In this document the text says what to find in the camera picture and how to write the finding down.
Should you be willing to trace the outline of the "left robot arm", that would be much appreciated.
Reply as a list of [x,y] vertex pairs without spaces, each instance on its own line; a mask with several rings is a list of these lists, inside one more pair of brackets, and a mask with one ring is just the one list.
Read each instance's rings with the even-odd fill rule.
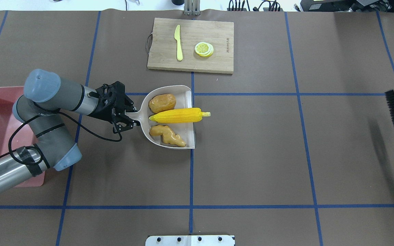
[[92,89],[61,78],[53,72],[33,70],[24,93],[13,105],[14,117],[22,124],[8,142],[8,153],[0,157],[0,193],[54,168],[61,171],[81,160],[82,154],[62,116],[64,110],[112,124],[121,133],[140,123],[126,115],[137,112],[121,82]]

